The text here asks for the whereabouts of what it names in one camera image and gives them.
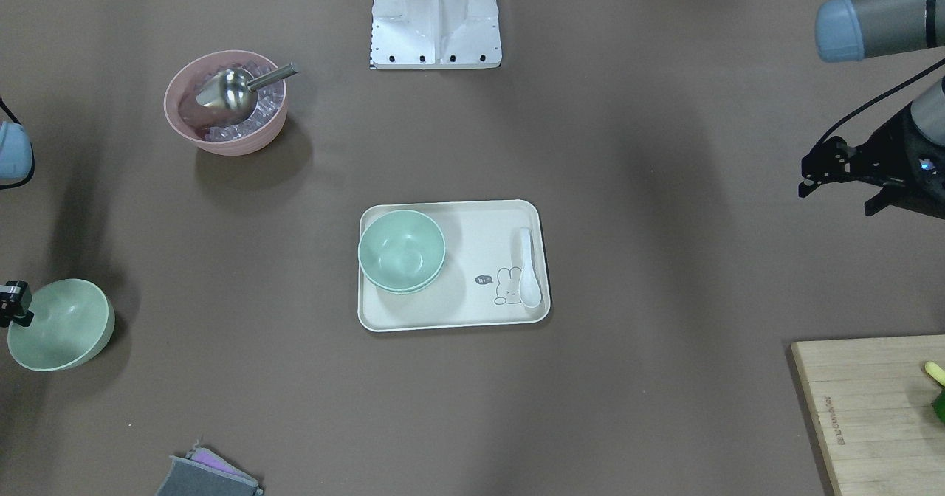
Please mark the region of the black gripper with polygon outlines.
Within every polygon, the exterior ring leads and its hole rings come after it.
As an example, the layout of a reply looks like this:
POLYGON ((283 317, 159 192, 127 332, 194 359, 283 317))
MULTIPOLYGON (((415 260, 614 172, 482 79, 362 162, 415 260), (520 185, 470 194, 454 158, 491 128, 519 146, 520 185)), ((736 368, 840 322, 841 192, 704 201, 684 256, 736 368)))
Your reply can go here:
POLYGON ((870 135, 864 152, 881 188, 865 202, 866 216, 900 207, 944 219, 943 146, 919 130, 911 106, 870 135))

